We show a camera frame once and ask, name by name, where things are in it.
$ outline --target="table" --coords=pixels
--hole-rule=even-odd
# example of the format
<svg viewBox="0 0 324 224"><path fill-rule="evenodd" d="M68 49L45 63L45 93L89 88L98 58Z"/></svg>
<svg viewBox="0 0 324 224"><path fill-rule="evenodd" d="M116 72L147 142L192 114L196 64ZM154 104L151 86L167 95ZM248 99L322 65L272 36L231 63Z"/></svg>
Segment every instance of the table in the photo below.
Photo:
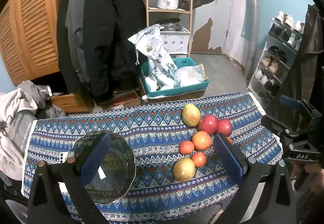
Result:
<svg viewBox="0 0 324 224"><path fill-rule="evenodd" d="M233 93L195 100L148 104L108 112L34 121L24 157L22 194L29 197L35 168L40 160L59 163L61 152L91 130L119 133L133 148L137 172L128 193L111 204L97 204L111 223L151 223L188 215L214 205L236 193L238 186L213 152L205 151L207 163L197 168L186 183L174 180L172 167L184 157L179 143L196 132L181 119L183 106L192 103L201 115L231 120L230 138L246 156L275 164L282 155L278 137L260 124L265 114L252 93ZM72 217L79 215L67 192L62 192Z"/></svg>

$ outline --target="louvered door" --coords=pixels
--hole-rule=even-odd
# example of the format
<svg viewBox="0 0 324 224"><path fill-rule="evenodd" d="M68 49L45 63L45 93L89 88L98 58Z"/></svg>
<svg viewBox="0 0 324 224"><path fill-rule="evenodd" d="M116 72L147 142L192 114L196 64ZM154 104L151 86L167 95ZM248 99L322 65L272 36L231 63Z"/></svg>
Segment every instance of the louvered door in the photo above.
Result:
<svg viewBox="0 0 324 224"><path fill-rule="evenodd" d="M55 0L15 0L21 45L34 78L58 72Z"/></svg>
<svg viewBox="0 0 324 224"><path fill-rule="evenodd" d="M0 52L13 84L18 85L33 76L20 49L13 2L9 0L0 14Z"/></svg>

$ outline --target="red apple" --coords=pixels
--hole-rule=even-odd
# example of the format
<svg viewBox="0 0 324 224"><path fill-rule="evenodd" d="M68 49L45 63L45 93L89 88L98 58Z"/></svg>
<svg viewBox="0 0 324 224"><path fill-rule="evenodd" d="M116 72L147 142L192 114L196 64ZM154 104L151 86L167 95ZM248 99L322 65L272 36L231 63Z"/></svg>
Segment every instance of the red apple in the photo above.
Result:
<svg viewBox="0 0 324 224"><path fill-rule="evenodd" d="M209 135L213 135L217 131L218 119L213 115L205 115L198 123L199 131L205 131Z"/></svg>
<svg viewBox="0 0 324 224"><path fill-rule="evenodd" d="M232 125L229 119L218 120L217 133L223 133L226 137L229 137L232 133Z"/></svg>

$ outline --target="brown patch on door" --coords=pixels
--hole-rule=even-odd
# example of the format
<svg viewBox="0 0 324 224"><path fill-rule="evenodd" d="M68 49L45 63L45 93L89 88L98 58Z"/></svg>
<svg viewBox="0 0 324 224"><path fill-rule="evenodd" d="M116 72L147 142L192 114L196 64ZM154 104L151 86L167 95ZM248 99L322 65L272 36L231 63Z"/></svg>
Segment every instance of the brown patch on door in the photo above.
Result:
<svg viewBox="0 0 324 224"><path fill-rule="evenodd" d="M216 55L222 54L222 47L217 47L215 49L208 48L212 26L213 21L211 18L209 18L207 23L195 32L192 39L191 53Z"/></svg>

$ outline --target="door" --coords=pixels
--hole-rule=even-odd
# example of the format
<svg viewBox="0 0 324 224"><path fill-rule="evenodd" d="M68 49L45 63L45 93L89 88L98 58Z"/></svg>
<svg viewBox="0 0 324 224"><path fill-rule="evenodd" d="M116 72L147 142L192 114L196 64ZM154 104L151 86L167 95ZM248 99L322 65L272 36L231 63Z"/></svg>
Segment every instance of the door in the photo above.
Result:
<svg viewBox="0 0 324 224"><path fill-rule="evenodd" d="M0 14L0 52L12 83L16 86L32 79L32 73L20 50L14 8L14 0L9 0Z"/></svg>
<svg viewBox="0 0 324 224"><path fill-rule="evenodd" d="M194 9L191 53L221 54L230 19L232 0L215 0Z"/></svg>
<svg viewBox="0 0 324 224"><path fill-rule="evenodd" d="M22 50L34 78L58 72L56 0L15 0Z"/></svg>

